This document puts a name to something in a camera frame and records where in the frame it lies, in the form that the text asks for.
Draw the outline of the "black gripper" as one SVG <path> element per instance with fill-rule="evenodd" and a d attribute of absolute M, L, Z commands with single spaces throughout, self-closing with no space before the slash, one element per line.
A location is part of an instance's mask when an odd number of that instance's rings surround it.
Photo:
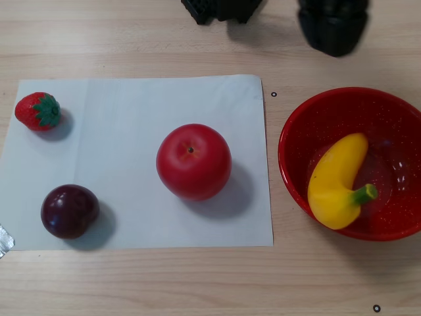
<path fill-rule="evenodd" d="M 368 0 L 302 0 L 298 18 L 308 44 L 331 57 L 353 52 L 368 22 Z"/>

